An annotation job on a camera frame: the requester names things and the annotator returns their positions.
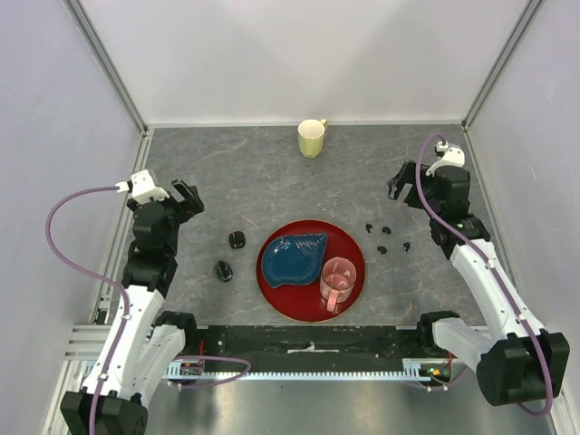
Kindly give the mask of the black earbud case gold rim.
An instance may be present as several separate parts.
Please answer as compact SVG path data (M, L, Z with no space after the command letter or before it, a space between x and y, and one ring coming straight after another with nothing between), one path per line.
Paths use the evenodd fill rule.
M242 231L236 230L229 234L228 242L232 249L240 249L246 245L246 236Z

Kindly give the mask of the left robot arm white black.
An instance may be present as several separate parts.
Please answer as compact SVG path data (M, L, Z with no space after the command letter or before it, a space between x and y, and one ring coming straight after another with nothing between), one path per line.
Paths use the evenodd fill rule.
M204 211L196 187L172 182L176 200L143 169L116 184L134 216L117 314L94 367L61 413L72 434L142 434L148 405L173 359L198 349L192 314L161 313L177 270L179 228Z

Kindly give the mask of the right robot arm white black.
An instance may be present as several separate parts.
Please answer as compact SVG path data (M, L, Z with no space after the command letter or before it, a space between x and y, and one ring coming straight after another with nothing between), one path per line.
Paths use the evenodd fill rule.
M562 333L550 333L517 294L487 228L469 210L469 172L407 160L388 183L389 197L398 198L404 186L411 188L405 204L429 215L433 242L468 285L488 328L479 333L452 311L423 314L417 350L458 357L492 406L543 401L549 410L561 391L569 343Z

